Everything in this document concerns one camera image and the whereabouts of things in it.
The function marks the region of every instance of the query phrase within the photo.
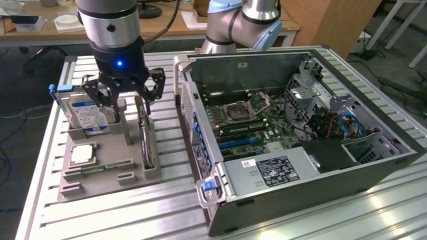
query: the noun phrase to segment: aluminum extrusion table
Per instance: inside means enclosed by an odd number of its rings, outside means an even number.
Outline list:
[[[319,53],[427,147],[427,130],[374,87],[332,50]],[[167,239],[167,240],[284,240],[284,239],[391,239],[427,236],[427,159],[396,171],[368,191],[302,210],[274,220],[210,238],[204,212],[198,203],[195,182],[186,152],[174,99],[172,58],[192,51],[148,53],[149,68],[163,67],[167,85],[161,100],[152,106],[163,182],[57,203],[60,170],[67,141],[67,118],[55,104],[47,124],[16,239]],[[97,74],[92,56],[64,63],[59,84]],[[324,72],[323,81],[338,93],[347,90]],[[127,98],[127,119],[136,118],[133,93]]]

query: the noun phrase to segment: warning sticker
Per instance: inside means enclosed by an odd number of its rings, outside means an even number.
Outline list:
[[[93,132],[108,127],[105,115],[99,111],[93,101],[75,102],[72,110],[84,130]]]
[[[258,161],[256,166],[268,187],[274,187],[300,179],[287,156]]]
[[[256,161],[255,159],[244,160],[242,161],[242,165],[244,168],[254,167],[256,166]]]

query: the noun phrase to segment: blue pcie slot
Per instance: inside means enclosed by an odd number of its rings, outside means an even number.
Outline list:
[[[230,148],[234,148],[234,147],[251,145],[254,143],[254,141],[255,141],[255,137],[251,137],[248,139],[243,139],[243,140],[239,140],[239,141],[220,143],[218,146],[219,146],[219,149],[230,149]]]

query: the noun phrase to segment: paper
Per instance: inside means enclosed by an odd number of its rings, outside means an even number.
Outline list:
[[[207,23],[199,23],[196,16],[190,11],[180,12],[182,19],[184,20],[186,26],[190,30],[204,30],[208,27]]]
[[[24,5],[25,3],[20,1],[0,0],[0,16],[21,15]]]

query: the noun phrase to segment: white cable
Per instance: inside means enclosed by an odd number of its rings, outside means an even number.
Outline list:
[[[37,109],[44,109],[44,108],[49,108],[52,105],[40,105],[40,106],[35,106],[32,108],[25,109],[24,111],[20,112],[20,114],[13,115],[13,116],[3,116],[0,115],[0,118],[3,119],[15,119],[21,117],[23,119],[25,118],[24,113],[28,114],[31,111],[37,110]],[[27,119],[40,119],[40,118],[45,118],[49,115],[43,115],[43,116],[35,116],[35,117],[27,117]]]

